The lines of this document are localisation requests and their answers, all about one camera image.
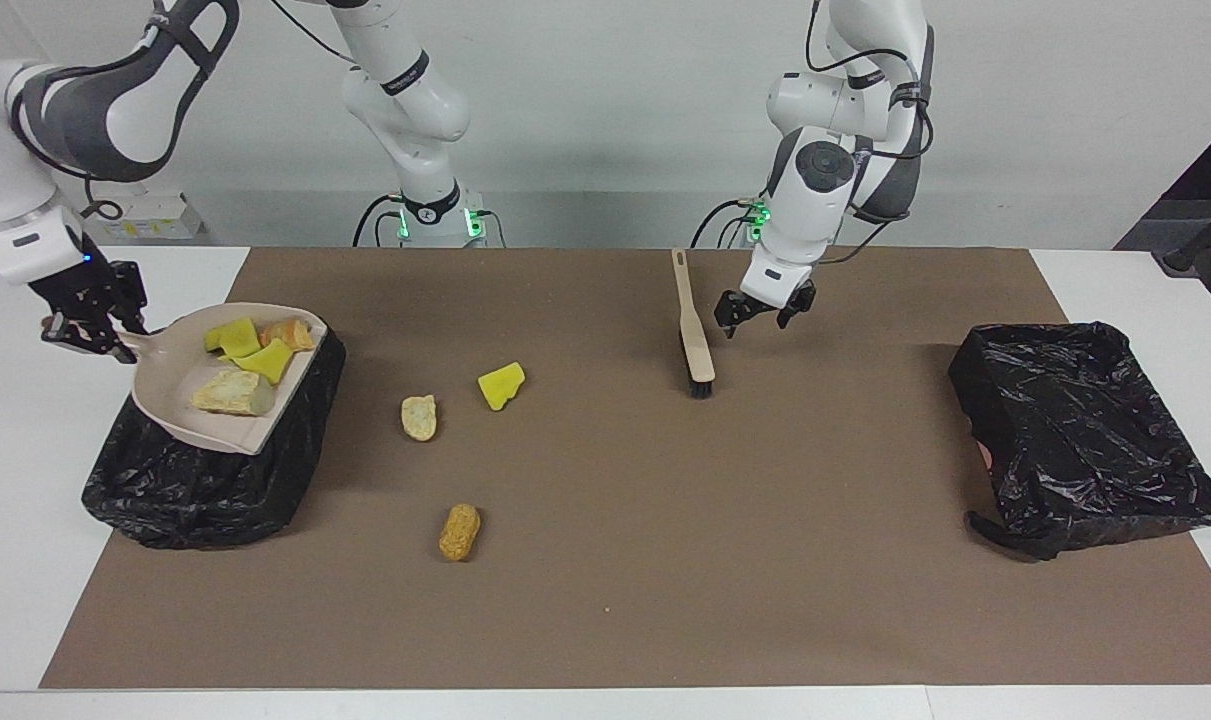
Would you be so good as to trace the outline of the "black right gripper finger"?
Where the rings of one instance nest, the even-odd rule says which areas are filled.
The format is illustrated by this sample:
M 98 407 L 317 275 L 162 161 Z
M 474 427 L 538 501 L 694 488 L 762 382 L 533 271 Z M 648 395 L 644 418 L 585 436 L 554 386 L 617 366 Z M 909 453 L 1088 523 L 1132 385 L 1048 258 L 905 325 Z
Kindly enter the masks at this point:
M 46 316 L 41 326 L 41 340 L 48 345 L 71 350 L 78 355 L 111 357 L 121 364 L 138 364 L 137 352 L 122 342 L 120 333 L 111 322 L 107 322 L 107 326 L 96 326 L 67 318 L 65 313 L 53 313 Z
M 149 334 L 143 310 L 148 304 L 140 267 L 137 263 L 110 263 L 113 273 L 111 316 L 120 319 L 125 332 Z

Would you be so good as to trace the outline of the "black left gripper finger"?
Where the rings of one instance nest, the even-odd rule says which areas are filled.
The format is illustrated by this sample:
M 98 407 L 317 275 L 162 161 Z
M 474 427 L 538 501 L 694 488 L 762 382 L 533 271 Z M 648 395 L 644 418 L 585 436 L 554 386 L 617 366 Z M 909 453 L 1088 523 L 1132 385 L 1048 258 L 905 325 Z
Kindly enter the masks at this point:
M 724 290 L 714 305 L 714 323 L 728 340 L 736 336 L 737 327 L 761 313 L 761 301 L 741 290 Z
M 815 296 L 816 288 L 813 281 L 807 281 L 798 286 L 787 304 L 777 311 L 777 328 L 785 329 L 796 316 L 809 313 L 814 306 Z

